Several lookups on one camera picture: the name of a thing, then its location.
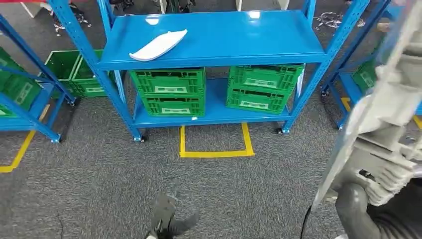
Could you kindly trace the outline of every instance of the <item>black cable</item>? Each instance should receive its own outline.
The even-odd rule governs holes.
[[[306,226],[308,225],[309,216],[311,215],[311,207],[312,207],[312,205],[310,205],[308,210],[306,211],[304,222],[302,223],[302,230],[301,230],[300,239],[304,239]]]

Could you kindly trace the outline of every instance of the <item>debris on floor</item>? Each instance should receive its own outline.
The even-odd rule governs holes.
[[[315,28],[316,30],[320,30],[320,27],[323,25],[331,28],[338,28],[343,21],[343,14],[338,14],[333,11],[326,11],[320,16],[314,18],[316,18],[319,22],[318,26]],[[365,21],[359,18],[356,25],[357,27],[363,27],[365,25]]]

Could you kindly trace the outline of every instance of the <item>shelf caster wheel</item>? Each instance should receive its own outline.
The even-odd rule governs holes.
[[[277,134],[288,134],[288,133],[290,133],[290,130],[283,130],[283,128],[278,127],[276,129],[276,132],[277,132]]]
[[[50,140],[52,143],[61,143],[62,142],[62,137],[61,137],[61,135],[59,134],[59,138],[58,139],[52,139],[52,140]]]
[[[329,91],[323,91],[321,92],[321,97],[329,96]]]
[[[143,136],[141,136],[141,138],[136,137],[136,138],[133,138],[133,140],[143,143],[146,140],[148,140],[148,137],[143,135]]]

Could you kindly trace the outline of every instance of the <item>shelf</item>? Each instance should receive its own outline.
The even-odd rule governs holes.
[[[167,31],[187,29],[163,56],[129,57]],[[118,16],[100,70],[322,62],[326,53],[300,10],[231,11]]]
[[[386,17],[392,21],[397,20],[399,18],[400,13],[404,9],[404,6],[397,6],[395,3],[391,2],[387,9],[385,9],[383,13],[383,17]]]
[[[357,84],[353,81],[352,73],[340,73],[340,82],[342,83],[344,89],[346,90],[347,94],[349,95],[350,101],[352,105],[355,105],[360,98],[362,98],[363,93],[361,92],[360,88]],[[419,104],[418,108],[415,111],[415,115],[422,115],[422,103]]]
[[[44,110],[45,105],[50,100],[51,92],[53,91],[53,85],[51,84],[41,84],[43,89],[41,90],[40,94],[35,98],[34,102],[32,103],[31,108],[29,109],[29,113],[32,117],[38,119]],[[36,129],[36,126],[27,119],[24,118],[0,118],[0,130],[32,130]]]
[[[198,117],[198,119],[195,120],[193,120],[192,117],[151,117],[144,109],[141,100],[138,99],[135,106],[136,114],[134,116],[134,125],[138,128],[145,128],[219,123],[285,121],[290,118],[289,111],[286,107],[280,115],[227,108],[225,106],[226,95],[227,79],[207,80],[205,116]]]

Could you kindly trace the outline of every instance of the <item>yellow tape square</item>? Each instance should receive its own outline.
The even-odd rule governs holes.
[[[180,127],[180,157],[182,158],[227,158],[254,156],[247,123],[242,123],[243,141],[245,150],[220,151],[220,152],[186,152],[185,151],[185,126]]]
[[[350,98],[348,97],[342,97],[341,98],[341,102],[343,103],[344,107],[346,108],[347,112],[350,112]],[[419,129],[422,129],[422,120],[419,119],[418,116],[413,116],[413,121],[415,122],[415,124],[418,126]]]

